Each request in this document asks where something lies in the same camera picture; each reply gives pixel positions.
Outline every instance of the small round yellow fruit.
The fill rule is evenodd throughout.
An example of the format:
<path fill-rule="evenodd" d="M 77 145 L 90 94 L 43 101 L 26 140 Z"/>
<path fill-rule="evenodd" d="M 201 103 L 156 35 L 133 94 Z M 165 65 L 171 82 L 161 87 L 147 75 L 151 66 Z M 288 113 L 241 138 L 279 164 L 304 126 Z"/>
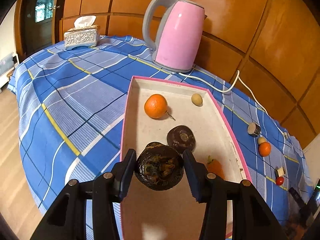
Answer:
<path fill-rule="evenodd" d="M 263 142 L 266 142 L 267 140 L 264 138 L 264 137 L 259 137 L 257 142 L 258 142 L 258 145 L 260 145 L 261 143 Z"/>
<path fill-rule="evenodd" d="M 191 101 L 196 105 L 196 106 L 202 106 L 202 97 L 199 94 L 193 94 L 191 97 Z"/>

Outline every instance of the silver rivet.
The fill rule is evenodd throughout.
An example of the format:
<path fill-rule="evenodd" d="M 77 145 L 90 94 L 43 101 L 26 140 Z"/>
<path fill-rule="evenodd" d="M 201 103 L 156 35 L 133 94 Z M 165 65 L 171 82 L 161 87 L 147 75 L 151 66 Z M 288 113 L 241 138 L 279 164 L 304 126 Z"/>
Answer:
<path fill-rule="evenodd" d="M 106 173 L 103 174 L 103 177 L 104 177 L 105 179 L 111 179 L 112 176 L 113 176 L 113 174 L 112 174 L 111 172 L 106 172 Z"/>
<path fill-rule="evenodd" d="M 216 174 L 214 174 L 212 172 L 209 172 L 209 173 L 207 173 L 207 178 L 208 179 L 215 179 L 216 178 Z"/>
<path fill-rule="evenodd" d="M 69 184 L 69 186 L 74 186 L 75 184 L 77 184 L 77 180 L 76 179 L 71 179 L 71 180 L 69 180 L 69 182 L 68 182 L 68 184 Z"/>
<path fill-rule="evenodd" d="M 242 181 L 242 184 L 248 187 L 248 186 L 251 185 L 251 182 L 248 181 L 247 179 L 244 179 L 244 180 Z"/>

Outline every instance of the blue checkered fabric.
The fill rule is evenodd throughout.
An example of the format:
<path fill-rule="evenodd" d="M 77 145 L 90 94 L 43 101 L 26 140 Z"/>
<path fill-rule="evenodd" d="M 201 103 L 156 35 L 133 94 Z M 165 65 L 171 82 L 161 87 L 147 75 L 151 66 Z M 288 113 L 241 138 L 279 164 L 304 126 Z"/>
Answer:
<path fill-rule="evenodd" d="M 145 42 L 125 37 L 102 36 L 95 48 L 64 49 L 54 44 L 28 57 L 15 70 L 8 85 L 17 96 L 19 140 L 23 168 L 31 193 L 45 213 L 70 179 L 80 182 L 111 171 L 119 162 L 122 123 L 133 75 L 188 83 L 209 89 L 225 114 L 240 145 L 254 186 L 281 224 L 292 212 L 288 188 L 294 187 L 305 202 L 313 187 L 299 142 L 285 139 L 287 132 L 236 88 L 219 93 L 206 84 L 152 63 Z M 230 84 L 195 66 L 191 75 L 225 90 Z M 272 145 L 261 157 L 257 140 L 247 126 L 256 122 Z M 283 186 L 275 184 L 275 168 L 286 170 Z M 92 234 L 92 203 L 87 204 L 87 238 Z M 119 204 L 114 204 L 119 232 Z"/>

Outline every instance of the tissue box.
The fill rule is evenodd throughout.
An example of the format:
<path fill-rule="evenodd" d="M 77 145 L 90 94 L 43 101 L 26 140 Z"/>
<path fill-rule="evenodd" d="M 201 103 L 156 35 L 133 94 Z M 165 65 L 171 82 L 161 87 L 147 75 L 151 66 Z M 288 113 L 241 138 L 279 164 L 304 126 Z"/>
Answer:
<path fill-rule="evenodd" d="M 64 33 L 64 45 L 66 50 L 71 50 L 78 46 L 97 46 L 99 39 L 98 29 L 98 25 L 71 28 Z"/>

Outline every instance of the kettle handle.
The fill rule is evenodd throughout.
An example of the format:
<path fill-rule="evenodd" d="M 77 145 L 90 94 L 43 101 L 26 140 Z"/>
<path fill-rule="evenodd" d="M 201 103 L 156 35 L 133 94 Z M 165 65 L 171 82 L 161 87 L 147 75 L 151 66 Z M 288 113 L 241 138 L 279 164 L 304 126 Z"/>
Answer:
<path fill-rule="evenodd" d="M 154 43 L 153 40 L 150 38 L 149 26 L 150 26 L 150 22 L 153 17 L 153 14 L 158 6 L 165 6 L 168 8 L 161 19 L 161 22 L 160 22 L 160 25 L 159 25 L 159 28 L 157 31 L 157 37 L 158 37 L 158 36 L 160 36 L 159 34 L 162 33 L 162 30 L 164 28 L 164 24 L 169 16 L 169 13 L 171 12 L 171 10 L 169 8 L 172 7 L 173 5 L 175 5 L 175 3 L 177 1 L 178 0 L 152 0 L 146 10 L 146 13 L 143 18 L 143 24 L 142 24 L 142 36 L 143 36 L 143 39 L 146 42 L 146 44 L 153 51 L 156 50 L 156 43 L 158 43 L 157 40 L 156 40 L 156 43 Z"/>

